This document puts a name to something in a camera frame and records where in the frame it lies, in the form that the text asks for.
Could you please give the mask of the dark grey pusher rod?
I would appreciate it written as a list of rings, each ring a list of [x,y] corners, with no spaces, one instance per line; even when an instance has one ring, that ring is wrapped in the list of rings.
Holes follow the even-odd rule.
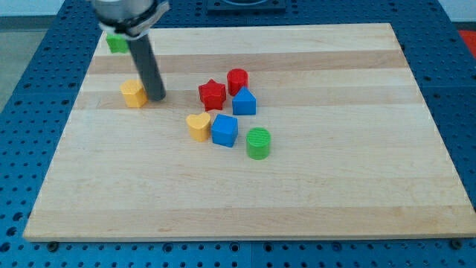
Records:
[[[151,101],[161,101],[166,97],[161,73],[158,68],[148,33],[127,42],[141,82]]]

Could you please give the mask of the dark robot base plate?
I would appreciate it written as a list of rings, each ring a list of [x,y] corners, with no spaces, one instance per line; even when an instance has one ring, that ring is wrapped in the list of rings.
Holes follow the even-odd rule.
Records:
[[[286,0],[206,0],[208,13],[253,13],[286,10]]]

